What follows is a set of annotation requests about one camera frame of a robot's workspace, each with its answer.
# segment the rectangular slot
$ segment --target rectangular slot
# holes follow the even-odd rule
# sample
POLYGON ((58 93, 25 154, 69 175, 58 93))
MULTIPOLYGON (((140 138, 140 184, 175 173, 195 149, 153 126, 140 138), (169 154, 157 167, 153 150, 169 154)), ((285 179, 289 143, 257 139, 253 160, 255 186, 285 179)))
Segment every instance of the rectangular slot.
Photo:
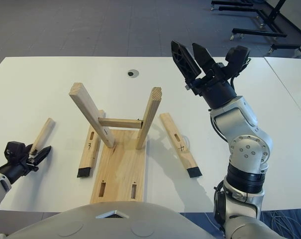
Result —
POLYGON ((94 131, 91 132, 90 140, 94 138, 94 131))
POLYGON ((131 186, 131 199, 136 199, 136 188, 137 188, 137 184, 133 184, 131 186))
POLYGON ((177 134, 175 134, 175 138, 176 138, 176 140, 177 140, 178 142, 180 142, 180 138, 179 138, 179 136, 178 136, 177 134))
POLYGON ((105 187, 106 187, 106 183, 101 183, 101 184, 100 184, 100 193, 99 193, 99 197, 103 197, 103 196, 104 196, 105 187))

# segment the cable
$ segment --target cable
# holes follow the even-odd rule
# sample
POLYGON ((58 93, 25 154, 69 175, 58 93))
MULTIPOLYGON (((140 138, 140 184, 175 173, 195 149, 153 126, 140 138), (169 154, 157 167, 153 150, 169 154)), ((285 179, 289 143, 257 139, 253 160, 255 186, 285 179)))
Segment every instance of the cable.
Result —
POLYGON ((208 219, 208 221, 211 223, 211 225, 212 225, 215 229, 217 229, 217 230, 219 231, 220 228, 218 228, 218 227, 211 221, 211 219, 209 218, 209 216, 208 216, 206 213, 204 213, 204 214, 205 214, 206 218, 208 219))
POLYGON ((233 90, 235 91, 234 83, 233 83, 234 78, 235 78, 234 76, 231 78, 231 80, 230 80, 230 85, 231 85, 231 87, 233 88, 233 90))
POLYGON ((301 239, 301 224, 298 221, 286 216, 282 211, 269 211, 268 213, 271 217, 272 230, 283 237, 301 239))
POLYGON ((214 120, 212 119, 211 116, 210 116, 210 122, 211 122, 212 128, 220 136, 220 138, 222 138, 225 142, 228 142, 228 140, 226 140, 226 138, 224 137, 224 135, 219 131, 219 129, 215 125, 215 122, 214 122, 214 120))

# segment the black cable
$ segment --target black cable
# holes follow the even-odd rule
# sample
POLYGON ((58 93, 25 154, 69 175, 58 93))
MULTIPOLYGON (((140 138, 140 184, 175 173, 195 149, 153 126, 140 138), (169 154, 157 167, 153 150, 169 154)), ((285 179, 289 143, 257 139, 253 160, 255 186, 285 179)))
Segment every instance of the black cable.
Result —
POLYGON ((221 134, 221 132, 218 130, 217 126, 214 124, 212 117, 210 117, 210 122, 211 122, 212 128, 220 136, 220 138, 222 138, 225 142, 228 142, 228 140, 226 140, 226 138, 221 134))
POLYGON ((230 85, 231 85, 231 87, 233 88, 233 90, 235 91, 235 89, 234 89, 234 83, 233 83, 233 81, 234 81, 234 76, 231 78, 231 80, 230 80, 230 85))

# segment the wooden plank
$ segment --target wooden plank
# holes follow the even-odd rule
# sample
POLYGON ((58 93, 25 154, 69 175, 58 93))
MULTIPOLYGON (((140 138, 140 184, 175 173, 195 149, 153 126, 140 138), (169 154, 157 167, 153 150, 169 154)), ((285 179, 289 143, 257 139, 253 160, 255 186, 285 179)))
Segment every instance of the wooden plank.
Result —
POLYGON ((99 134, 105 145, 112 148, 114 144, 114 135, 112 135, 108 127, 103 127, 100 124, 98 118, 101 118, 102 116, 84 85, 82 83, 74 83, 69 95, 94 128, 96 133, 99 134))
MULTIPOLYGON (((105 113, 103 110, 100 110, 99 112, 104 116, 105 113)), ((90 176, 91 168, 94 168, 96 163, 99 148, 100 137, 90 125, 77 174, 78 178, 90 176)))
POLYGON ((114 148, 104 146, 91 203, 143 201, 146 146, 136 149, 136 130, 111 130, 114 148))
POLYGON ((190 153, 182 135, 179 133, 177 126, 175 125, 173 119, 169 113, 160 114, 160 119, 168 133, 173 147, 175 148, 178 157, 180 158, 183 166, 188 171, 189 176, 199 177, 202 176, 198 165, 190 153))
POLYGON ((53 130, 54 125, 55 122, 51 118, 48 118, 44 126, 42 127, 40 134, 37 136, 36 140, 34 141, 29 154, 36 155, 36 153, 43 148, 48 136, 53 130))
POLYGON ((154 119, 159 104, 161 102, 161 96, 162 96, 161 88, 154 87, 150 93, 146 111, 143 117, 144 123, 142 125, 142 128, 138 132, 137 144, 136 144, 137 149, 140 149, 142 147, 147 137, 147 133, 150 129, 152 120, 154 119))
POLYGON ((143 121, 134 119, 109 119, 99 118, 102 126, 121 127, 121 128, 141 128, 143 121))

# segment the metal frame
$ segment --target metal frame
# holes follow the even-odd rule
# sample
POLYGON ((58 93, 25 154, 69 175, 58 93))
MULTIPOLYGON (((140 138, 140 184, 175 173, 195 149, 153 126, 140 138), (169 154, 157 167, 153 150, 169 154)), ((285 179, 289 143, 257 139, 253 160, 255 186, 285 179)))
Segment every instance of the metal frame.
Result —
POLYGON ((241 0, 241 2, 236 1, 211 1, 211 11, 214 10, 214 5, 229 5, 229 6, 253 6, 248 0, 241 0))
POLYGON ((247 11, 247 12, 256 12, 258 14, 257 18, 261 18, 263 23, 260 24, 260 29, 264 28, 267 25, 272 31, 261 31, 261 30, 250 30, 250 29, 241 29, 234 28, 232 30, 232 35, 230 40, 234 39, 236 34, 240 34, 240 38, 243 38, 244 34, 248 35, 259 35, 259 36, 271 36, 274 37, 287 37, 285 34, 274 22, 277 15, 280 13, 280 9, 285 3, 286 0, 280 0, 275 8, 267 15, 262 9, 256 9, 252 7, 238 7, 238 6, 220 6, 219 11, 247 11))
POLYGON ((298 49, 301 45, 299 44, 272 44, 268 54, 271 54, 277 49, 298 49))

